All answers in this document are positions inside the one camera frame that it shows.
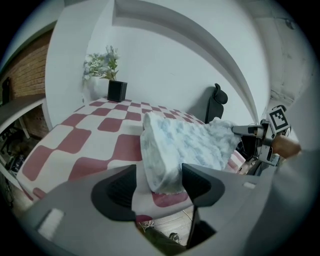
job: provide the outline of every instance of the robotic hand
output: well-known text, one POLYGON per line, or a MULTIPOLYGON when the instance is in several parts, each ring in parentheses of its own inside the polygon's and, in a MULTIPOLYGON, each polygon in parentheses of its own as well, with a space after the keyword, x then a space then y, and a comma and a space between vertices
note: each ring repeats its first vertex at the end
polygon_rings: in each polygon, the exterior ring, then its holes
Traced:
POLYGON ((279 105, 267 114, 260 125, 234 126, 232 131, 242 136, 244 150, 249 156, 275 166, 271 161, 272 154, 277 153, 274 151, 273 142, 277 136, 286 135, 290 127, 285 110, 279 105))

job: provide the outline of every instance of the white flowers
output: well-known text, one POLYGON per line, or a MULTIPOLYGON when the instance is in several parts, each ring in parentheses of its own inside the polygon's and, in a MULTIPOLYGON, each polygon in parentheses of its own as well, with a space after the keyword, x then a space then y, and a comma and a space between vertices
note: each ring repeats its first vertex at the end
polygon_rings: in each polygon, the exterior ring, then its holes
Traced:
POLYGON ((109 80, 117 80, 116 75, 118 71, 117 60, 119 59, 118 50, 112 46, 106 47, 106 53, 89 54, 90 61, 83 63, 83 77, 87 81, 90 77, 101 77, 109 80))

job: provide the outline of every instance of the floor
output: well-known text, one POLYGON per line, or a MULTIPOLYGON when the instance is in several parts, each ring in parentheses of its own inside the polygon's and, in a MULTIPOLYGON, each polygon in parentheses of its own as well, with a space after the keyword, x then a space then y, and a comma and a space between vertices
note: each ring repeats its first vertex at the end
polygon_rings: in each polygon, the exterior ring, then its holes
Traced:
MULTIPOLYGON (((24 140, 27 146, 26 155, 30 153, 30 151, 34 148, 34 146, 39 142, 32 137, 30 139, 24 140)), ((8 161, 10 156, 8 154, 2 155, 2 157, 8 161)), ((6 193, 6 181, 3 175, 0 174, 0 189, 4 196, 8 197, 8 193, 6 193)), ((13 214, 19 218, 32 204, 33 202, 22 192, 20 189, 16 188, 14 185, 10 186, 11 195, 13 197, 13 214)), ((180 238, 180 244, 183 246, 187 245, 187 241, 190 234, 192 219, 193 219, 193 210, 194 207, 190 206, 183 211, 175 213, 173 215, 159 218, 154 220, 154 228, 164 235, 169 237, 171 233, 177 233, 180 238)))
POLYGON ((190 206, 173 215, 155 219, 154 228, 167 237, 169 237, 171 233, 177 233, 181 238, 180 244, 186 246, 190 234, 193 211, 194 207, 190 206))

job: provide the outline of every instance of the red and white checkered blanket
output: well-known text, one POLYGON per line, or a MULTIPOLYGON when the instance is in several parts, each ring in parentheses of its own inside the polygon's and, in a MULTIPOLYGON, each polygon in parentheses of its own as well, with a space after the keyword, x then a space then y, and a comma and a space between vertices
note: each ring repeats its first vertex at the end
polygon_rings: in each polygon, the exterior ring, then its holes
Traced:
MULTIPOLYGON (((200 123, 195 116, 164 106, 126 99, 114 102, 100 98, 76 110, 57 125, 32 150, 17 180, 32 200, 41 199, 65 181, 105 171, 136 165, 137 187, 132 198, 132 210, 137 221, 162 218, 192 205, 187 193, 174 195, 151 192, 140 150, 140 135, 146 112, 166 118, 200 123)), ((243 162, 235 152, 226 171, 236 172, 243 162)))

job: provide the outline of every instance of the curved wall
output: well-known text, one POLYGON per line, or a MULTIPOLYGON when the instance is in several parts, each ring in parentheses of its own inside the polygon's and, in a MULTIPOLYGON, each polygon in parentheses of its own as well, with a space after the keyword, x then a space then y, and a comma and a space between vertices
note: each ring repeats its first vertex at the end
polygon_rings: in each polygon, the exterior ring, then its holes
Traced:
MULTIPOLYGON (((127 98, 190 111, 203 120, 212 86, 218 83, 229 96, 222 118, 241 125, 257 122, 268 103, 269 69, 264 48, 253 21, 237 2, 116 0, 114 4, 110 0, 102 4, 102 0, 90 0, 67 6, 53 32, 49 52, 52 50, 55 62, 50 60, 51 71, 46 72, 46 93, 62 98, 59 103, 48 102, 53 123, 81 106, 85 55, 103 53, 106 45, 119 50, 117 78, 128 82, 127 98), (93 7, 88 2, 100 5, 93 7), (71 7, 81 9, 80 13, 67 13, 71 7), (71 27, 76 36, 68 35, 71 27), (75 51, 79 45, 81 51, 75 51), (63 64, 53 69, 58 59, 63 63, 62 56, 73 52, 73 67, 63 64), (53 81, 61 76, 57 70, 65 68, 72 72, 62 71, 63 85, 58 91, 53 81)), ((107 80, 93 82, 95 90, 108 88, 107 80)))

